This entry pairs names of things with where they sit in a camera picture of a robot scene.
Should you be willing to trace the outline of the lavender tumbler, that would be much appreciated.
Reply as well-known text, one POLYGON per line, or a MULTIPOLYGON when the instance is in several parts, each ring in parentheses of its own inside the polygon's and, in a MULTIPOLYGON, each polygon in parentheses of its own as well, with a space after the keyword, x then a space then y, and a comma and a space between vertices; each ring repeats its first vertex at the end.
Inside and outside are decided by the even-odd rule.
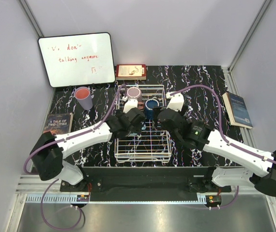
POLYGON ((90 110, 93 107, 91 93, 87 99, 83 99, 83 100, 76 99, 76 100, 78 101, 78 103, 81 105, 81 107, 84 110, 90 110))

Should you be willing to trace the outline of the coral pink tumbler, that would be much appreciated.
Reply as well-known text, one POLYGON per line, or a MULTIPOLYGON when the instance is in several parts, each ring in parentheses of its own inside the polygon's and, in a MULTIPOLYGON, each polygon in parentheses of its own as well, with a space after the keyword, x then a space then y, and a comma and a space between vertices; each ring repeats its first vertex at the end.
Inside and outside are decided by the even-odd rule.
POLYGON ((78 88, 75 91, 75 98, 78 100, 83 100, 83 99, 87 99, 90 95, 90 90, 88 88, 78 88))

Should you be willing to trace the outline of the light blue faceted mug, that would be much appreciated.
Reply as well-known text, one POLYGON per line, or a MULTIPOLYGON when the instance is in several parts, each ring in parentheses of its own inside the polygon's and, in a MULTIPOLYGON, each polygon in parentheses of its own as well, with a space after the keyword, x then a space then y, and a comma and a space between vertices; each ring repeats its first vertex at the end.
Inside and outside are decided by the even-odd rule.
POLYGON ((140 135, 141 132, 142 132, 143 130, 145 130, 145 129, 146 129, 145 123, 144 123, 144 122, 141 122, 141 123, 135 125, 135 126, 131 129, 130 133, 128 134, 128 137, 133 137, 133 136, 140 135))

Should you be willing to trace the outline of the salmon square mug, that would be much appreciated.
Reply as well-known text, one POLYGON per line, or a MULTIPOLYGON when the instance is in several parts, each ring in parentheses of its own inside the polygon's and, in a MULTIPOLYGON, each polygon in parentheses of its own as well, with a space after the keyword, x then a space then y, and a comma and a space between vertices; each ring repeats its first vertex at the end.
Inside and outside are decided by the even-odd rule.
POLYGON ((138 108, 139 110, 143 110, 143 109, 144 109, 144 107, 145 107, 145 103, 144 103, 144 102, 139 101, 139 102, 138 102, 138 106, 137 106, 137 108, 138 108))

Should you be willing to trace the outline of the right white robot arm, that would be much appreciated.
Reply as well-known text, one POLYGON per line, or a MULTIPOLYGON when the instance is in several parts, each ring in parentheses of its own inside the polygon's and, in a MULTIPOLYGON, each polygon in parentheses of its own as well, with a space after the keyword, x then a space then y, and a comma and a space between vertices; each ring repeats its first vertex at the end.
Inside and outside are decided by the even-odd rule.
POLYGON ((240 165, 239 168, 209 168, 203 179, 207 191, 226 186, 249 186, 276 197, 276 150, 267 152, 247 146, 208 125, 189 123, 180 112, 169 108, 156 107, 153 119, 184 148, 217 154, 240 165))

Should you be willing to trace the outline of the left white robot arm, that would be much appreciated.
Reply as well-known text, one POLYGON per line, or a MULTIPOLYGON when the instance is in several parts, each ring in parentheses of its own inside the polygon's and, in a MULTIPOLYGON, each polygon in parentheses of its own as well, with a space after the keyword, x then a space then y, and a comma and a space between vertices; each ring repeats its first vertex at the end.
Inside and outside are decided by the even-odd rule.
POLYGON ((45 132, 30 153, 31 160, 42 181, 59 179, 69 183, 76 191, 83 191, 88 184, 81 169, 65 159, 84 148, 125 138, 139 133, 145 115, 138 108, 124 113, 118 111, 92 126, 67 134, 52 135, 45 132))

